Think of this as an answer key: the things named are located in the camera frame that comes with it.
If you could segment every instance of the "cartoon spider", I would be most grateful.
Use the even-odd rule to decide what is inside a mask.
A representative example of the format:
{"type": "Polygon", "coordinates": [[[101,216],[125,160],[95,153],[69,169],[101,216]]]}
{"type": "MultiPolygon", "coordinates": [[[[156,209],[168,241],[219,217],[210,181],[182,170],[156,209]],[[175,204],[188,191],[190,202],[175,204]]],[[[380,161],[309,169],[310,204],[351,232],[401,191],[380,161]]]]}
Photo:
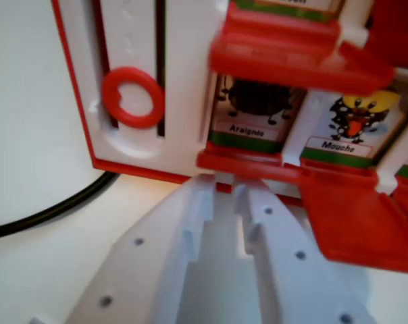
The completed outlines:
{"type": "Polygon", "coordinates": [[[217,99],[225,101],[228,94],[228,100],[236,109],[228,113],[231,117],[237,116],[238,111],[253,115],[268,115],[267,122],[269,125],[276,125],[276,120],[272,120],[272,117],[281,111],[283,111],[282,118],[290,118],[290,115],[286,114],[286,111],[292,109],[289,87],[234,79],[232,87],[228,89],[226,87],[226,76],[224,76],[224,87],[221,92],[222,94],[219,94],[217,99]]]}
{"type": "Polygon", "coordinates": [[[392,106],[398,101],[395,92],[378,90],[370,97],[343,96],[330,108],[332,122],[338,125],[334,140],[352,138],[353,143],[363,142],[360,136],[364,131],[376,132],[377,125],[386,119],[392,106]]]}

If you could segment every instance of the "hole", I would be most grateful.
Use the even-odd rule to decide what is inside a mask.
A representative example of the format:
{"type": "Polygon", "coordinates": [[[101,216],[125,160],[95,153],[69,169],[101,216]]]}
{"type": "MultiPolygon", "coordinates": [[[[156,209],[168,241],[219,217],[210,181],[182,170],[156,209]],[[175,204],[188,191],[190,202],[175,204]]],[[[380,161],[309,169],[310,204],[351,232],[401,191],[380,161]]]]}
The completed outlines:
{"type": "Polygon", "coordinates": [[[144,243],[144,239],[143,238],[137,238],[135,239],[135,245],[136,246],[140,246],[141,244],[144,243]]]}
{"type": "Polygon", "coordinates": [[[112,304],[112,297],[111,296],[104,296],[99,301],[99,305],[100,305],[101,308],[107,308],[111,304],[112,304]]]}
{"type": "Polygon", "coordinates": [[[342,314],[340,317],[340,322],[343,324],[353,324],[353,318],[350,316],[350,314],[342,314]]]}
{"type": "Polygon", "coordinates": [[[297,251],[296,252],[296,258],[298,258],[299,260],[305,260],[306,259],[306,253],[304,253],[303,251],[297,251]]]}
{"type": "Polygon", "coordinates": [[[266,213],[267,215],[271,215],[273,213],[273,209],[271,207],[266,207],[264,209],[264,213],[266,213]]]}
{"type": "MultiPolygon", "coordinates": [[[[155,0],[156,5],[156,81],[165,88],[165,0],[155,0]]],[[[165,116],[157,124],[157,135],[165,137],[165,116]]]]}
{"type": "Polygon", "coordinates": [[[374,24],[374,17],[370,15],[365,24],[366,29],[371,29],[373,24],[374,24]]]}
{"type": "MultiPolygon", "coordinates": [[[[94,25],[96,28],[96,35],[97,35],[97,46],[99,50],[99,60],[102,66],[103,75],[106,76],[109,72],[109,62],[108,62],[108,52],[107,47],[105,46],[105,31],[103,29],[103,19],[102,19],[102,8],[101,8],[101,0],[92,0],[91,1],[91,9],[93,10],[93,19],[94,25]]],[[[108,113],[109,121],[113,128],[118,128],[118,120],[116,120],[113,116],[108,113]]]]}
{"type": "Polygon", "coordinates": [[[120,107],[134,116],[146,116],[153,110],[153,99],[142,86],[135,83],[124,83],[118,87],[122,96],[120,107]]]}

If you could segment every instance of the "spider card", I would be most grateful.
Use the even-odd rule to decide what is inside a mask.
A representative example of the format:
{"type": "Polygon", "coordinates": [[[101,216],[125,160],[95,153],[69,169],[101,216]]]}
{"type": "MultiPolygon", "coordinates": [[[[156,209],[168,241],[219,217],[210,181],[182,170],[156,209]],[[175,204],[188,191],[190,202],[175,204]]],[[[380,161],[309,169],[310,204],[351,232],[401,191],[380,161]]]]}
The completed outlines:
{"type": "Polygon", "coordinates": [[[209,139],[237,149],[280,152],[303,97],[298,88],[218,76],[209,139]]]}

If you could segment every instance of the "black cable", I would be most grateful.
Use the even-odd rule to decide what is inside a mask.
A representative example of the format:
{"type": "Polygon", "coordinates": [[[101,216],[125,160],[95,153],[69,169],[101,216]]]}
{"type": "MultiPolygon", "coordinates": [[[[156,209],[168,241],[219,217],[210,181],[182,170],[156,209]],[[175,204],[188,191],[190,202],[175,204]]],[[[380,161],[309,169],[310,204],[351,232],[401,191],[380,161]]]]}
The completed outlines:
{"type": "Polygon", "coordinates": [[[79,205],[84,206],[83,203],[87,203],[89,198],[100,193],[106,186],[111,184],[117,175],[117,173],[113,172],[104,172],[92,184],[58,204],[23,219],[0,225],[0,238],[40,225],[79,205]]]}

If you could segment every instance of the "red ring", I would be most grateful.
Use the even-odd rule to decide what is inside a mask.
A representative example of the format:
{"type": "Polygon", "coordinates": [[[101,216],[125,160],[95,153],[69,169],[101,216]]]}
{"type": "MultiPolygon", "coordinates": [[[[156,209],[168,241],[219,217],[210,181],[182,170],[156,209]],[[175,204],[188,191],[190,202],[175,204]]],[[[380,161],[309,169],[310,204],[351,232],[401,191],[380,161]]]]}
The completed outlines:
{"type": "Polygon", "coordinates": [[[165,97],[161,87],[150,75],[134,67],[118,67],[104,77],[102,101],[114,118],[132,128],[156,126],[165,112],[165,97]],[[118,91],[118,86],[127,82],[139,84],[150,94],[153,109],[148,115],[134,116],[120,107],[122,96],[118,91]]]}

